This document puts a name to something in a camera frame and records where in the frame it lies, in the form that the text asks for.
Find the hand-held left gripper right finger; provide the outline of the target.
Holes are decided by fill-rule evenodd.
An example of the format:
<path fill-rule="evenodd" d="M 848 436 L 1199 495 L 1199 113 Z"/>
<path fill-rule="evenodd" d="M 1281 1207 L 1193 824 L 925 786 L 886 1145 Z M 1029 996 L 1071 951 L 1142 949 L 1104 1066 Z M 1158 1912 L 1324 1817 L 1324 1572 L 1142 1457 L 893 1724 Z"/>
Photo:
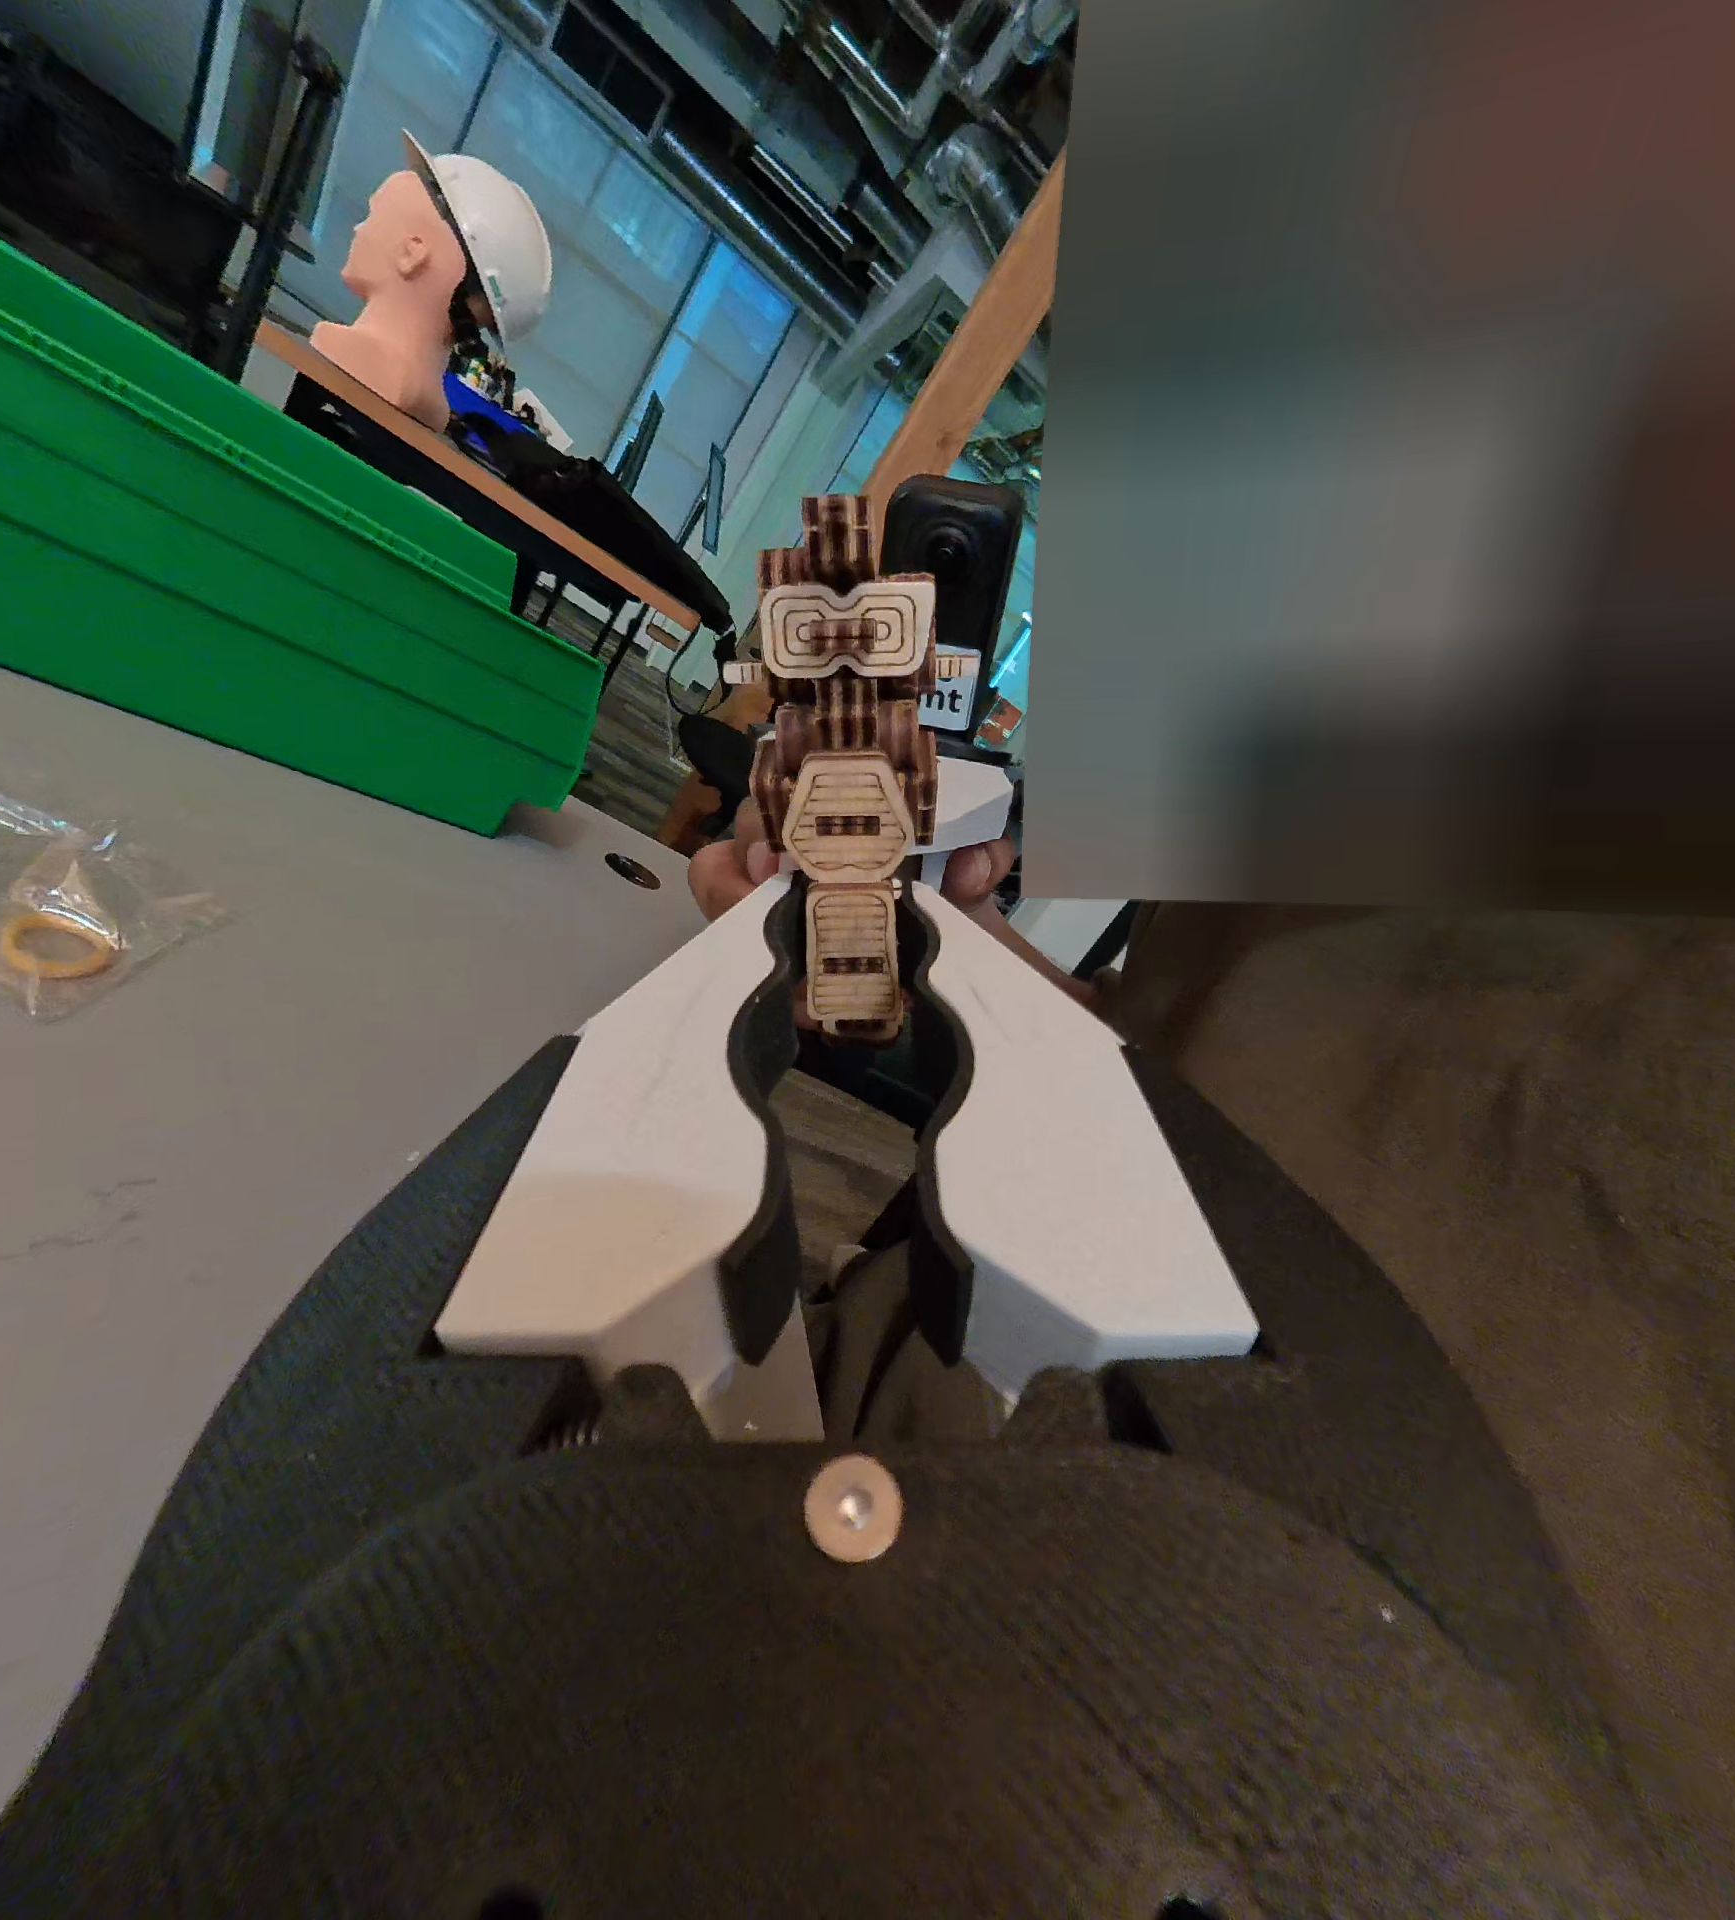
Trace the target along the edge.
<path fill-rule="evenodd" d="M 1010 1404 L 1041 1368 L 1219 1359 L 1258 1313 L 1124 1042 L 925 879 L 900 897 L 912 1060 L 912 1306 Z"/>

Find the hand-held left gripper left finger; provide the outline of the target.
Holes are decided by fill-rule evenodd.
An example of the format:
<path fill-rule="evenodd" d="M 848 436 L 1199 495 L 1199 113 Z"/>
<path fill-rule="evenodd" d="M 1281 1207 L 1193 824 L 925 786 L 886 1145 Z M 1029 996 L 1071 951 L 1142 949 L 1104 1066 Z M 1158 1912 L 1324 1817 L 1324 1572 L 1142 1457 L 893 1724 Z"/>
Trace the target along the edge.
<path fill-rule="evenodd" d="M 566 1054 L 436 1324 L 442 1356 L 671 1368 L 716 1440 L 820 1440 L 789 1145 L 801 892 L 761 879 Z"/>

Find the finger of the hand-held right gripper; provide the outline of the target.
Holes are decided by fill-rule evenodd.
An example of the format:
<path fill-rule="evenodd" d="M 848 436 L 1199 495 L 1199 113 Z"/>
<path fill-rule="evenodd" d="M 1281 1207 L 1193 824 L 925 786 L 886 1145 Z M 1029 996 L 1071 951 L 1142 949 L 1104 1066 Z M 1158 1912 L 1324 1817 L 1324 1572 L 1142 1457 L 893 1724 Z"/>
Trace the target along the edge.
<path fill-rule="evenodd" d="M 925 856 L 993 844 L 1010 837 L 1010 815 L 1011 815 L 1010 765 L 947 753 L 934 758 L 934 815 L 932 815 Z"/>

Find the wooden model vehicle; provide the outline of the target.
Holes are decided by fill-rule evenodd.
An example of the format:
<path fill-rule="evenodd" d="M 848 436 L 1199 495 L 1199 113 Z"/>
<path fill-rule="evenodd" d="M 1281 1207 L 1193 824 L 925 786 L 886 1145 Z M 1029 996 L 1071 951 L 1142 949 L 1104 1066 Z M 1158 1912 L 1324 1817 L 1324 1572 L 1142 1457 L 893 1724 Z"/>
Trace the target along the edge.
<path fill-rule="evenodd" d="M 833 1042 L 894 1042 L 900 867 L 934 824 L 934 581 L 881 576 L 868 499 L 808 495 L 802 542 L 758 553 L 758 658 L 722 683 L 761 688 L 772 733 L 753 758 L 768 844 L 802 878 L 802 1005 Z"/>

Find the person's right forearm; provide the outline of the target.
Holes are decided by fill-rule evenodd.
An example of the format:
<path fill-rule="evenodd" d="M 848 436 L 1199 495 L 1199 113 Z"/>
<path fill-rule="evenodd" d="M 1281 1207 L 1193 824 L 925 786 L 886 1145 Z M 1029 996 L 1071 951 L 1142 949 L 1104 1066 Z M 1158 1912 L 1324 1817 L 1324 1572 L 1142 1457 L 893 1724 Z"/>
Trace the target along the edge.
<path fill-rule="evenodd" d="M 993 897 L 965 914 L 1039 977 L 1064 988 L 1086 1013 L 1109 1020 L 1133 901 L 1017 901 L 1011 910 L 1000 910 L 1000 901 Z"/>

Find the grey desk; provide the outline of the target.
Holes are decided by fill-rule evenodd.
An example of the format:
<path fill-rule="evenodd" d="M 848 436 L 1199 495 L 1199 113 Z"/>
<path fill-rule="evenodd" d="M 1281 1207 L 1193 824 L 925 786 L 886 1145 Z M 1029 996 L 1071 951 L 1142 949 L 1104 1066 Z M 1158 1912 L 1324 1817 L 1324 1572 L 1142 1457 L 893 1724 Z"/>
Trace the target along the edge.
<path fill-rule="evenodd" d="M 3 1810 L 276 1313 L 698 910 L 679 851 L 579 800 L 490 840 L 10 673 L 0 789 L 124 821 L 228 908 L 77 1020 L 0 1005 Z"/>

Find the person's right hand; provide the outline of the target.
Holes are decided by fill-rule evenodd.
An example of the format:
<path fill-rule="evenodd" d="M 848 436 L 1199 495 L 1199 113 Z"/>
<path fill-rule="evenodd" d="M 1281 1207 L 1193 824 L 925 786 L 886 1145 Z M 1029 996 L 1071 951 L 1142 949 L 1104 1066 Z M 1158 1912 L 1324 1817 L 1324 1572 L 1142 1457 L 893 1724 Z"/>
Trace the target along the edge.
<path fill-rule="evenodd" d="M 714 840 L 690 856 L 686 867 L 686 884 L 690 884 L 690 901 L 700 908 L 708 920 L 716 920 L 722 910 L 734 910 L 743 897 L 753 897 L 761 879 L 781 878 L 781 851 L 761 840 L 761 829 L 737 829 L 728 840 Z M 940 897 L 971 914 L 996 914 L 996 908 L 989 908 L 1000 884 L 1000 878 L 1011 878 L 1011 840 L 996 837 L 996 840 L 980 840 L 980 844 L 962 844 L 947 856 L 947 873 L 940 873 Z"/>

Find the wooden ceiling beam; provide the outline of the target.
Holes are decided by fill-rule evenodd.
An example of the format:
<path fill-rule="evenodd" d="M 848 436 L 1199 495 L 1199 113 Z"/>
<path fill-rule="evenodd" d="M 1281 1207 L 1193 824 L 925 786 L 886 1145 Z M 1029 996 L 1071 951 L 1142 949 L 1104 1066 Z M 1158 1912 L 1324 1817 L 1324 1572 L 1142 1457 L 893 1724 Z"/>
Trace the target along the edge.
<path fill-rule="evenodd" d="M 874 536 L 886 528 L 886 508 L 900 481 L 912 481 L 915 475 L 947 475 L 962 458 L 1010 372 L 1046 323 L 1060 275 L 1064 173 L 1071 153 L 1051 158 L 1011 238 L 978 283 L 978 300 L 957 323 L 894 436 L 868 466 L 864 499 Z"/>

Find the cluster of metal ceiling pipes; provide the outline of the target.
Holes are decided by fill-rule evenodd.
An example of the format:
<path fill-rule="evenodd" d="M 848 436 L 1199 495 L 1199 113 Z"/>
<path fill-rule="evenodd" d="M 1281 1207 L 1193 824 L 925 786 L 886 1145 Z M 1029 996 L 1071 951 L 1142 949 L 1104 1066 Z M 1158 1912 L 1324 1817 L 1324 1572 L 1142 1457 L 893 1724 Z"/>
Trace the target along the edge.
<path fill-rule="evenodd" d="M 1051 173 L 1078 4 L 480 4 L 830 339 L 830 389 L 947 337 Z"/>

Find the person's brown shirt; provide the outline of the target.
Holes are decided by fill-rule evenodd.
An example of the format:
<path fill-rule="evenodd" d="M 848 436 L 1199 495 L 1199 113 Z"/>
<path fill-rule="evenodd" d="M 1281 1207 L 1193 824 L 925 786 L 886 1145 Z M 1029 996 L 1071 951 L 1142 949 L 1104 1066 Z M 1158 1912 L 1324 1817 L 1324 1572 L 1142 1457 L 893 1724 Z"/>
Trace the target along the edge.
<path fill-rule="evenodd" d="M 1735 1913 L 1735 920 L 1174 901 L 1104 991 L 1448 1349 Z"/>

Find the mannequin head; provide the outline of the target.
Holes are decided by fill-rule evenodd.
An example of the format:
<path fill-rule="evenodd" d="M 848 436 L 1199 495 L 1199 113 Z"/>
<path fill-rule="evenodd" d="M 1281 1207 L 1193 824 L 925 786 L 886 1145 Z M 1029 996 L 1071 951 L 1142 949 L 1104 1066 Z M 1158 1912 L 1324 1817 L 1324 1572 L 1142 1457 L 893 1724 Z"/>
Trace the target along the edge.
<path fill-rule="evenodd" d="M 312 331 L 312 350 L 394 404 L 402 417 L 442 434 L 451 295 L 462 275 L 467 255 L 447 212 L 428 191 L 422 173 L 402 170 L 378 183 L 342 264 L 361 314 L 351 326 L 319 323 Z"/>

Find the tan rubber band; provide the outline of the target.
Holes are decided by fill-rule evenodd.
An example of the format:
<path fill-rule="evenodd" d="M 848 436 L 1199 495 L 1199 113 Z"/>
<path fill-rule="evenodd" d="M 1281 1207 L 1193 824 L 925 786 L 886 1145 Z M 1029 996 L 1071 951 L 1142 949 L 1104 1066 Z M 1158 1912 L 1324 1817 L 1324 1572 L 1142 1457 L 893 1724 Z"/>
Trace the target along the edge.
<path fill-rule="evenodd" d="M 0 920 L 0 964 L 35 984 L 89 984 L 112 974 L 124 942 L 84 914 L 28 908 Z"/>

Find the green plastic bin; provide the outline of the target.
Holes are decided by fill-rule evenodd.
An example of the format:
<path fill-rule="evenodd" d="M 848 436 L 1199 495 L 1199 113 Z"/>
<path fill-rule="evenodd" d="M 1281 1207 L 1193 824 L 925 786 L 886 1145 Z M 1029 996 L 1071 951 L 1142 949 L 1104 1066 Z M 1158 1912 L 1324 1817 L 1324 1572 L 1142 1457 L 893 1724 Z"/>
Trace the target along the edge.
<path fill-rule="evenodd" d="M 0 669 L 480 837 L 601 710 L 504 544 L 3 238 Z"/>

